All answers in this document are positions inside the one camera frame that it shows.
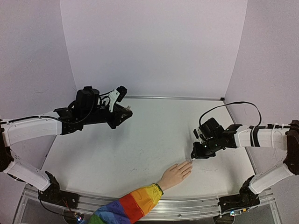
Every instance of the white backdrop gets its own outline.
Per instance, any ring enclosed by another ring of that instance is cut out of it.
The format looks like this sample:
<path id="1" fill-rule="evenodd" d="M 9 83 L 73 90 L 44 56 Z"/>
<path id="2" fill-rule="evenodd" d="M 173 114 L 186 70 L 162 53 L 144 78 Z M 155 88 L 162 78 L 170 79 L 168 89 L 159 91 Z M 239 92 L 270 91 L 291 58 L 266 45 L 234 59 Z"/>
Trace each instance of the white backdrop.
<path id="1" fill-rule="evenodd" d="M 61 0 L 78 89 L 220 98 L 234 68 L 246 0 Z"/>

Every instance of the sleeve cuff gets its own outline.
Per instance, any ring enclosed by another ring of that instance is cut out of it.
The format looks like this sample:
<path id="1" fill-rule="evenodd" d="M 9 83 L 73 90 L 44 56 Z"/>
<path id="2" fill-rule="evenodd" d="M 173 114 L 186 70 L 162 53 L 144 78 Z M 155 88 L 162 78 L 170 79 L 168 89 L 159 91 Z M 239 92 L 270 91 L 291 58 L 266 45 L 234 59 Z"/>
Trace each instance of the sleeve cuff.
<path id="1" fill-rule="evenodd" d="M 154 183 L 154 185 L 156 185 L 158 187 L 158 189 L 161 191 L 162 195 L 164 194 L 164 192 L 162 191 L 162 189 L 160 188 L 159 184 Z"/>

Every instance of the white table surface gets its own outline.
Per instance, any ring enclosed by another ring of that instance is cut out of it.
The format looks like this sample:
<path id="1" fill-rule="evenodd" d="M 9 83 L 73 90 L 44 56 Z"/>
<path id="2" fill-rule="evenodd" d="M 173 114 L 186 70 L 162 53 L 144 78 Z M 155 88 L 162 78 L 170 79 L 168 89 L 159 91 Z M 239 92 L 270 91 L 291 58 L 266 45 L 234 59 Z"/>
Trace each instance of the white table surface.
<path id="1" fill-rule="evenodd" d="M 196 140 L 193 129 L 202 113 L 221 101 L 124 99 L 133 116 L 112 130 L 108 124 L 84 126 L 83 131 L 57 136 L 43 165 L 61 189 L 121 197 L 161 178 L 175 163 L 190 159 Z M 225 107 L 214 117 L 224 128 L 233 123 Z M 238 193 L 254 174 L 244 148 L 221 150 L 216 157 L 195 160 L 192 174 L 167 190 L 164 198 L 221 196 Z"/>

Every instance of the white wall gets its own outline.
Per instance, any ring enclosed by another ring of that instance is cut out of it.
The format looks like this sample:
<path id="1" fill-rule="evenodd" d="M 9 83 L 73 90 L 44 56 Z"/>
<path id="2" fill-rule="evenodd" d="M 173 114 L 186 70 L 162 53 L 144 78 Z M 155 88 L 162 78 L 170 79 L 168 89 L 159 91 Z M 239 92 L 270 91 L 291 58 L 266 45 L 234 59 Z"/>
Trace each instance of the white wall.
<path id="1" fill-rule="evenodd" d="M 263 123 L 290 123 L 299 119 L 299 2 L 249 0 L 240 49 L 226 93 L 226 101 L 255 103 Z M 235 119 L 256 124 L 251 106 L 232 106 Z M 285 152 L 252 148 L 259 172 L 273 166 Z M 284 224 L 298 223 L 299 177 L 273 187 Z"/>
<path id="2" fill-rule="evenodd" d="M 247 0 L 61 0 L 76 86 L 223 97 L 246 6 Z"/>
<path id="3" fill-rule="evenodd" d="M 17 118 L 67 106 L 76 87 L 64 40 L 59 0 L 0 1 L 0 115 Z M 41 167 L 53 137 L 12 146 Z M 0 173 L 0 223 L 11 224 L 24 189 Z"/>

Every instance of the wrist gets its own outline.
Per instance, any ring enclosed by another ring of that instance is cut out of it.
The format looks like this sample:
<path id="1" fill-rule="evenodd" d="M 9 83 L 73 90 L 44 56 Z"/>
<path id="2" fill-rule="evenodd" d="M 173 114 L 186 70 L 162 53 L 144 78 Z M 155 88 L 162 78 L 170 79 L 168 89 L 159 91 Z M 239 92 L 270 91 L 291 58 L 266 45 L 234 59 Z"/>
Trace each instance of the wrist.
<path id="1" fill-rule="evenodd" d="M 163 182 L 161 182 L 161 181 L 159 181 L 159 182 L 157 183 L 157 185 L 159 185 L 159 187 L 161 188 L 162 191 L 165 191 L 165 190 L 168 189 L 168 187 L 166 187 L 166 185 L 163 184 Z"/>

